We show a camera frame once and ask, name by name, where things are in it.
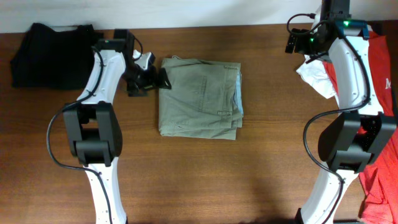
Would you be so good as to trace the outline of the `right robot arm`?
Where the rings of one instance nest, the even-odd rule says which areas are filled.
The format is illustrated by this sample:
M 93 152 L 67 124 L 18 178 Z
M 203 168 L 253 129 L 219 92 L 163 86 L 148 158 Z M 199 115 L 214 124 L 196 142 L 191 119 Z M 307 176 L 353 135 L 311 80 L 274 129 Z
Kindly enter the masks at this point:
M 368 23 L 352 19 L 349 1 L 323 0 L 312 28 L 288 29 L 286 53 L 309 56 L 309 62 L 330 62 L 338 86 L 337 118 L 320 134 L 319 158 L 308 152 L 320 173 L 295 222 L 333 223 L 335 211 L 349 185 L 376 162 L 397 128 L 384 112 L 369 65 Z

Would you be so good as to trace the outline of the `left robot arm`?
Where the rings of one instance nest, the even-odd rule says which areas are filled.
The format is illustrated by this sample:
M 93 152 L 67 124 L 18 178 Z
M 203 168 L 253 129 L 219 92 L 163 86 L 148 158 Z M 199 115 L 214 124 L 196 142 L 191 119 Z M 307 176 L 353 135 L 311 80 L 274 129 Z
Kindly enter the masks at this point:
M 113 108 L 120 80 L 126 81 L 129 96 L 172 87 L 166 73 L 154 66 L 154 54 L 136 50 L 137 42 L 127 29 L 116 29 L 112 39 L 97 41 L 86 87 L 62 109 L 71 154 L 90 183 L 97 223 L 128 222 L 118 181 L 123 134 Z

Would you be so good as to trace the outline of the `khaki green shorts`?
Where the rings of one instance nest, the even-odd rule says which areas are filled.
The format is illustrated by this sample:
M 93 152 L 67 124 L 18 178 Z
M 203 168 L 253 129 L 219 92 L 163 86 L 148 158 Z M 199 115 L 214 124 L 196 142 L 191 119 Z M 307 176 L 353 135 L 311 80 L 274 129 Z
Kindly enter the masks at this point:
M 244 116 L 240 63 L 173 56 L 161 69 L 172 86 L 159 91 L 161 135 L 236 139 Z

